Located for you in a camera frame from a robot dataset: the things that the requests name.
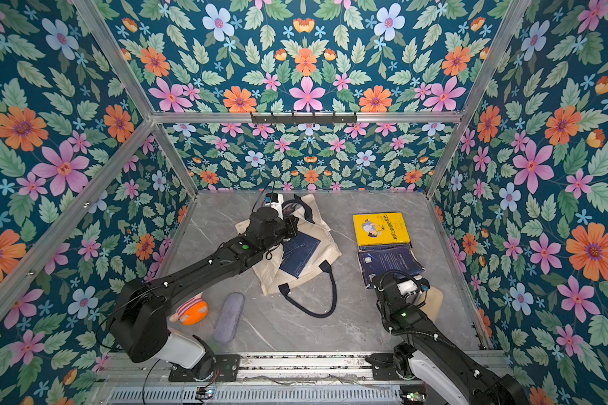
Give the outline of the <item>cream canvas tote bag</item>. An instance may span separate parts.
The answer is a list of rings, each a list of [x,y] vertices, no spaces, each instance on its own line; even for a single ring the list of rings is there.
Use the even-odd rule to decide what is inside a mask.
[[[285,197],[269,192],[250,219],[236,225],[239,232],[231,249],[243,268],[250,268],[260,282],[263,295],[281,295],[309,317],[330,317],[338,302],[332,264],[341,252],[322,219],[312,194]],[[297,287],[325,274],[331,283],[329,310],[316,313],[290,296]]]

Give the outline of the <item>yellow spine book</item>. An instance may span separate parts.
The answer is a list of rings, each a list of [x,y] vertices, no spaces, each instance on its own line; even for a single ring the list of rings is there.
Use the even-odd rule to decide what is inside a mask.
[[[359,247],[410,243],[402,213],[355,214],[353,224]]]

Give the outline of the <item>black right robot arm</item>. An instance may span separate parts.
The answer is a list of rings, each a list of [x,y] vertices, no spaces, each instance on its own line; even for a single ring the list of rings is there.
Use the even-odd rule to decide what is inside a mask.
[[[442,304],[440,291],[425,278],[391,270],[373,279],[386,332],[403,339],[395,347],[394,368],[414,376],[449,404],[528,404],[509,374],[499,376],[450,341],[428,315]]]

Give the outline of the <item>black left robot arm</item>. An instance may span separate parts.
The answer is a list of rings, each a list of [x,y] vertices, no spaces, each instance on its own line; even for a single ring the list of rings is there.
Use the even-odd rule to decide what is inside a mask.
[[[298,222],[294,215],[282,219],[275,209],[260,208],[251,214],[246,230],[222,243],[215,253],[163,278],[125,283],[106,330],[133,363],[160,359],[184,369],[196,367],[207,354],[206,345],[169,328],[172,309],[260,263],[268,252],[297,235]]]

